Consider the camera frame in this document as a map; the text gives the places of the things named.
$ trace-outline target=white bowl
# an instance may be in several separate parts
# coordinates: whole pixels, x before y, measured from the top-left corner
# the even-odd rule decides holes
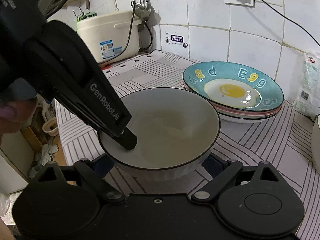
[[[313,125],[311,151],[313,165],[316,168],[316,171],[320,173],[320,115],[317,116],[315,124]]]
[[[210,154],[220,132],[215,108],[201,96],[175,88],[152,88],[121,99],[132,119],[137,146],[127,151],[104,132],[102,148],[122,170],[146,180],[169,180],[193,171]]]

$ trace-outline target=power cord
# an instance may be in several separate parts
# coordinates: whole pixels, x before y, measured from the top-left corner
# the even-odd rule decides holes
[[[286,20],[288,20],[289,22],[292,22],[293,24],[297,25],[298,27],[300,27],[302,30],[304,30],[315,42],[316,44],[318,44],[318,46],[320,47],[319,42],[304,28],[302,27],[300,24],[294,22],[293,20],[289,19],[287,16],[283,15],[282,13],[278,12],[276,9],[274,9],[270,4],[268,4],[265,0],[261,0],[262,2],[264,2],[266,5],[268,5],[272,10],[274,10],[277,14],[280,14],[283,18],[285,18]]]
[[[119,53],[118,55],[116,55],[115,57],[110,58],[110,59],[108,59],[108,60],[106,60],[106,61],[103,61],[103,62],[101,62],[100,64],[102,64],[102,63],[107,63],[107,62],[109,62],[110,60],[113,60],[113,59],[115,59],[116,57],[119,57],[119,56],[122,55],[122,54],[125,52],[125,50],[127,49],[128,45],[129,45],[129,42],[130,42],[130,37],[131,37],[132,25],[133,25],[133,20],[134,20],[134,13],[135,13],[135,10],[136,10],[136,2],[135,2],[135,1],[131,1],[131,6],[132,6],[132,9],[133,9],[133,12],[132,12],[132,17],[131,17],[131,23],[130,23],[130,29],[129,29],[129,36],[128,36],[127,44],[126,44],[126,46],[124,47],[124,50],[123,50],[121,53]]]
[[[152,32],[151,32],[151,30],[149,29],[149,27],[148,27],[147,24],[146,24],[146,27],[147,27],[147,29],[148,29],[148,31],[149,31],[149,33],[150,33],[151,41],[150,41],[150,44],[149,44],[148,47],[146,47],[146,48],[141,48],[140,51],[146,51],[147,49],[149,49],[149,48],[151,47],[151,45],[152,45],[152,43],[153,43],[153,35],[152,35]]]

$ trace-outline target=human hand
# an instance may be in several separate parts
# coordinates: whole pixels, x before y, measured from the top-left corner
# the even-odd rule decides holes
[[[4,133],[16,133],[21,124],[28,120],[37,106],[37,98],[26,101],[13,101],[0,106],[0,145]]]

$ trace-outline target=fingernail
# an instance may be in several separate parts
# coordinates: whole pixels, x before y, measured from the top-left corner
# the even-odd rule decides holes
[[[17,111],[12,106],[0,106],[0,118],[14,119],[17,116]]]

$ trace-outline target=silver bolt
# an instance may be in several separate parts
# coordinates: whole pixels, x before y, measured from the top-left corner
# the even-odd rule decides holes
[[[119,199],[122,197],[122,194],[118,191],[110,191],[106,194],[107,198],[108,199],[113,199],[113,200],[116,200],[116,199]]]
[[[197,199],[207,199],[210,197],[210,194],[206,191],[198,191],[194,193],[195,198]]]
[[[160,204],[160,203],[162,203],[162,199],[156,198],[153,202],[156,204]]]

